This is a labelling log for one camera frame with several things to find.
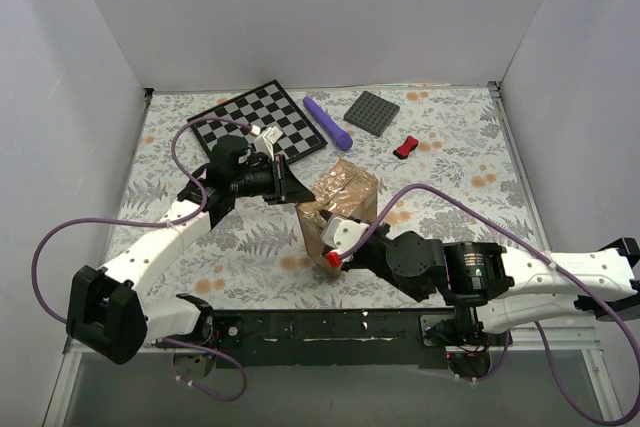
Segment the brown cardboard express box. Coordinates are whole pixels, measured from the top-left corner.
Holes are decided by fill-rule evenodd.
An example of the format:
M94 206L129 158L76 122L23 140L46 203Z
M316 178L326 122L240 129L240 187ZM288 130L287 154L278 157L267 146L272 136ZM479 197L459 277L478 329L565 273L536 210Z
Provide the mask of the brown cardboard express box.
M320 211L372 222L378 216L378 187L373 174L352 162L339 160L311 188L315 200L296 205L307 254L326 272L335 275L323 257L321 233L327 221Z

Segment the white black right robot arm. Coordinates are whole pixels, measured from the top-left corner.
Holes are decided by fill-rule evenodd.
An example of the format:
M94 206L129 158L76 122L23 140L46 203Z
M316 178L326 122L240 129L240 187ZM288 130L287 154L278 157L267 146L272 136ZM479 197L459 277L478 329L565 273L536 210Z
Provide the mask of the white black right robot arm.
M391 238L387 226L367 236L368 228L347 220L324 239L344 256L344 270L367 269L417 302L439 294L454 316L432 326L431 340L481 343L533 321L586 313L604 318L588 289L624 316L639 302L633 273L639 247L632 238L591 253L551 253L543 262L496 243L444 243L412 231Z

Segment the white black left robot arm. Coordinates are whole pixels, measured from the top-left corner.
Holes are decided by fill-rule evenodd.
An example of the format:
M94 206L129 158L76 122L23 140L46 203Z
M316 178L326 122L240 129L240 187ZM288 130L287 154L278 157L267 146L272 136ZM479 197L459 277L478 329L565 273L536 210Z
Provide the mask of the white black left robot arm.
M211 346L214 310L189 294L144 307L142 299L163 273L199 238L212 231L244 197L269 205L306 203L314 194L281 154L265 154L244 138L227 135L211 161L196 169L165 214L165 223L123 253L73 277L66 333L122 365L145 344L175 339Z

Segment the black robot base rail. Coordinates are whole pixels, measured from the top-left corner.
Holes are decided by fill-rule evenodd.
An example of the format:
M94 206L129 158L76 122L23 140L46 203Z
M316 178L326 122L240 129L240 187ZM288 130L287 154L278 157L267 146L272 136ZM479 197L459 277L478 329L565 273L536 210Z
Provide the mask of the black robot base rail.
M450 308L221 310L200 344L244 367L416 366L463 377L489 372L504 334L460 340Z

